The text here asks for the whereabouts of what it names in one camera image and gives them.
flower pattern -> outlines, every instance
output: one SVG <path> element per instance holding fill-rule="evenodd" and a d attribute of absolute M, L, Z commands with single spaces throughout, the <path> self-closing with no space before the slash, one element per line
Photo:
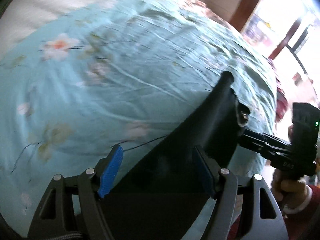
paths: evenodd
<path fill-rule="evenodd" d="M 92 85 L 98 85 L 106 83 L 106 74 L 110 71 L 110 68 L 106 65 L 106 62 L 95 62 L 89 66 L 87 75 L 91 80 Z"/>
<path fill-rule="evenodd" d="M 78 43 L 78 39 L 69 38 L 67 34 L 61 33 L 56 40 L 48 41 L 40 46 L 40 50 L 44 52 L 43 60 L 50 58 L 58 61 L 64 60 L 68 56 L 68 50 L 75 47 Z"/>
<path fill-rule="evenodd" d="M 40 138 L 30 133 L 28 142 L 38 146 L 38 157 L 47 162 L 52 156 L 52 150 L 64 143 L 74 131 L 67 123 L 57 123 L 53 127 L 47 124 Z"/>
<path fill-rule="evenodd" d="M 136 140 L 148 134 L 148 125 L 140 121 L 134 121 L 127 125 L 127 137 Z"/>
<path fill-rule="evenodd" d="M 26 59 L 26 56 L 25 55 L 21 55 L 17 58 L 15 58 L 13 61 L 12 61 L 12 66 L 11 68 L 15 68 L 17 66 L 20 66 L 21 63 Z"/>
<path fill-rule="evenodd" d="M 17 111 L 20 115 L 28 114 L 30 111 L 30 103 L 23 103 L 17 107 Z"/>

bed sheet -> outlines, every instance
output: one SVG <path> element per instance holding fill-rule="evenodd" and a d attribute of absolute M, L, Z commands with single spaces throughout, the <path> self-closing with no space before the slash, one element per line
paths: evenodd
<path fill-rule="evenodd" d="M 3 217 L 25 236 L 53 175 L 78 175 L 121 143 L 118 182 L 226 70 L 252 112 L 248 127 L 271 133 L 276 81 L 266 60 L 177 0 L 101 0 L 40 27 L 0 62 Z M 251 176 L 264 162 L 239 147 L 229 168 Z"/>

blue gripper pad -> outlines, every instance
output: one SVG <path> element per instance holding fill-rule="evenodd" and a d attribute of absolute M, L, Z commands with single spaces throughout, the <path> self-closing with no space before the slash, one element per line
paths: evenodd
<path fill-rule="evenodd" d="M 100 177 L 100 187 L 98 190 L 98 195 L 100 198 L 104 198 L 106 194 L 109 194 L 115 177 L 118 173 L 119 167 L 123 159 L 123 149 L 118 146 L 118 149 L 114 153 L 109 165 L 103 171 Z"/>

human hand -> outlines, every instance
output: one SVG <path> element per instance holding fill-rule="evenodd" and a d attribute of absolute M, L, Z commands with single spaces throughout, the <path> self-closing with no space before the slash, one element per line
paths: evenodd
<path fill-rule="evenodd" d="M 293 124 L 288 127 L 288 137 L 289 137 L 289 141 L 291 141 L 291 139 L 292 139 L 292 133 L 293 133 L 292 128 L 293 128 Z"/>
<path fill-rule="evenodd" d="M 284 192 L 287 192 L 285 201 L 289 209 L 300 206 L 308 197 L 308 189 L 303 181 L 284 179 L 284 173 L 278 169 L 273 173 L 271 192 L 277 202 L 284 199 Z"/>

black plastic bracket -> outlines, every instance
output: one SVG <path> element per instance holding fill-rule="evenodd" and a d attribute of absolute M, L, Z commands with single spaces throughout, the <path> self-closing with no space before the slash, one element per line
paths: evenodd
<path fill-rule="evenodd" d="M 89 168 L 79 176 L 64 178 L 56 174 L 49 183 L 33 216 L 28 237 L 48 239 L 78 233 L 73 210 L 72 195 L 79 195 L 85 231 L 91 240 L 113 240 L 100 207 L 100 177 L 112 165 L 113 157 L 122 148 L 116 145 L 106 158 L 99 160 L 95 168 Z"/>
<path fill-rule="evenodd" d="M 260 174 L 252 178 L 236 176 L 228 169 L 221 169 L 200 146 L 193 151 L 193 161 L 204 189 L 217 199 L 201 240 L 227 239 L 239 194 L 244 195 L 244 200 L 238 239 L 253 240 L 257 236 L 261 240 L 289 239 L 276 200 Z"/>

